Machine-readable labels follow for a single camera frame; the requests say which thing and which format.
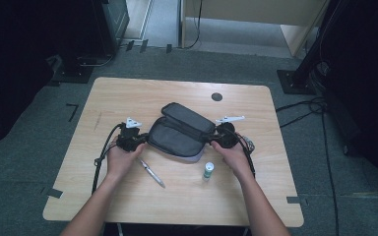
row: gray carpet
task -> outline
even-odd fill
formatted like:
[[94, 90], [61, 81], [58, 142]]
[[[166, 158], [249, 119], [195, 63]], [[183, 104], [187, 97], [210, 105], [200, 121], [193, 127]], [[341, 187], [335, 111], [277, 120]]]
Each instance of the gray carpet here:
[[[94, 68], [86, 85], [45, 87], [0, 141], [0, 235], [58, 235], [66, 222], [42, 218], [52, 187], [82, 109], [97, 77], [262, 85], [270, 88], [276, 107], [313, 98], [286, 95], [277, 69], [294, 70], [292, 59], [148, 48], [120, 49], [107, 65]], [[72, 121], [69, 119], [79, 104]], [[278, 113], [284, 124], [307, 113], [298, 106]], [[378, 235], [378, 169], [362, 157], [343, 155], [342, 137], [325, 115], [340, 235]], [[326, 161], [321, 115], [312, 114], [282, 128], [283, 140], [301, 200], [305, 223], [292, 235], [335, 235], [332, 188]]]

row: black circle sticker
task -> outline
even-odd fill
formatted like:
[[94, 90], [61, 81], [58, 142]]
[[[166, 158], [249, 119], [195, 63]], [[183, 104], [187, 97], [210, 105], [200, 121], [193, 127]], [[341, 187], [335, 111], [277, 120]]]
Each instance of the black circle sticker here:
[[222, 95], [219, 92], [214, 92], [211, 98], [214, 101], [221, 101], [222, 100]]

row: silver pen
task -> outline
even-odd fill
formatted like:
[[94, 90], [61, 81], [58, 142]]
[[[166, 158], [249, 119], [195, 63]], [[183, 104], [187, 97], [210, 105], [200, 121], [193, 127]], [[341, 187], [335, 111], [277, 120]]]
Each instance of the silver pen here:
[[164, 183], [160, 180], [160, 178], [158, 178], [158, 176], [156, 176], [155, 172], [153, 172], [153, 170], [150, 169], [150, 166], [142, 158], [138, 157], [138, 159], [143, 164], [143, 166], [147, 170], [147, 172], [149, 172], [149, 174], [156, 180], [156, 182], [158, 182], [162, 187], [165, 188]]

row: small bottle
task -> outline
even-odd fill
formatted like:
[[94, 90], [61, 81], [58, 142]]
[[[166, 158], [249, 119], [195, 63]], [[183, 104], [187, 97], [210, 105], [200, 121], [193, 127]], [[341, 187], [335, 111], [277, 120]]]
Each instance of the small bottle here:
[[210, 180], [210, 178], [211, 178], [211, 174], [213, 173], [213, 170], [214, 170], [214, 165], [213, 165], [211, 162], [208, 162], [208, 163], [205, 165], [205, 171], [204, 171], [204, 175], [202, 176], [202, 178], [203, 178], [205, 181]]

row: table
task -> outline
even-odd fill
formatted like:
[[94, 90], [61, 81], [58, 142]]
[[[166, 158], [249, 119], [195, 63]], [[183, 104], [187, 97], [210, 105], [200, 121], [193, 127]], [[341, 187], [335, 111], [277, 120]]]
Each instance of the table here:
[[[212, 100], [219, 92], [221, 101]], [[143, 123], [148, 132], [160, 110], [178, 102], [215, 121], [223, 116], [246, 117], [233, 122], [236, 131], [249, 137], [256, 150], [252, 159], [256, 179], [286, 226], [303, 223], [300, 204], [288, 204], [297, 197], [284, 141], [269, 89], [262, 86], [98, 78], [95, 80], [72, 141], [60, 168], [54, 189], [60, 199], [49, 198], [43, 216], [47, 220], [71, 220], [91, 196], [94, 159], [118, 123], [127, 117]], [[186, 163], [148, 146], [143, 158], [162, 179], [162, 188], [137, 161], [121, 183], [106, 221], [248, 225], [238, 181], [209, 145], [196, 163]], [[209, 182], [202, 179], [207, 162], [215, 165]], [[99, 183], [106, 174], [102, 163]]]
[[[281, 25], [290, 53], [296, 56], [312, 30], [319, 26], [330, 0], [208, 0], [205, 19]], [[198, 18], [201, 0], [181, 0], [180, 39], [185, 46], [186, 17]]]

